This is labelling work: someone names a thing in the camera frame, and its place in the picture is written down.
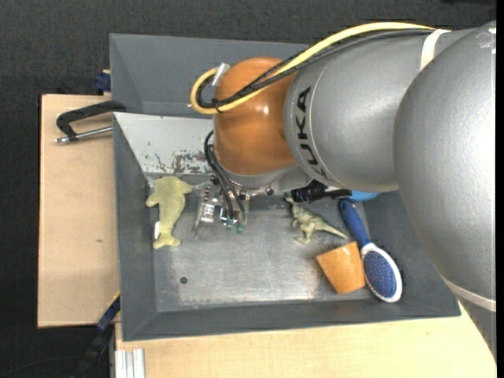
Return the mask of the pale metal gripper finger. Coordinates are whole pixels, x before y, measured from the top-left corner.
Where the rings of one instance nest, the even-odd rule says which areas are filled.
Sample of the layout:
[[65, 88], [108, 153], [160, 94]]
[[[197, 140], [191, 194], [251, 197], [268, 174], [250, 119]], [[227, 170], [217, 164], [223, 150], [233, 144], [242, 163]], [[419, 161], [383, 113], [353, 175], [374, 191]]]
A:
[[216, 211], [220, 207], [218, 198], [208, 198], [204, 202], [204, 222], [213, 224], [216, 220]]
[[198, 238], [202, 229], [209, 224], [206, 216], [206, 202], [201, 201], [196, 207], [195, 223], [192, 228], [192, 236]]

